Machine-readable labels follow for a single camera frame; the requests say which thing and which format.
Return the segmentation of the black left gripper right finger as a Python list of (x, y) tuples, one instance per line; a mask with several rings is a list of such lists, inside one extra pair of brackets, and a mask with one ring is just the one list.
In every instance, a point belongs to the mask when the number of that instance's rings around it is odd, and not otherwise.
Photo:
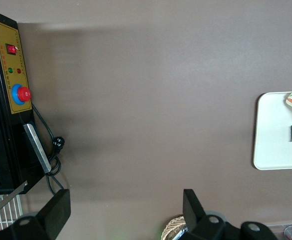
[(183, 217), (188, 231), (183, 240), (221, 240), (226, 223), (215, 214), (206, 214), (195, 192), (183, 190)]

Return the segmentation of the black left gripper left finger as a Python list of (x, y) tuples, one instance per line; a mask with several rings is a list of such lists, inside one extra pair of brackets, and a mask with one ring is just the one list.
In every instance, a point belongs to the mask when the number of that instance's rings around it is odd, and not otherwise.
[(59, 190), (35, 215), (18, 219), (11, 227), (14, 240), (55, 240), (71, 215), (70, 190)]

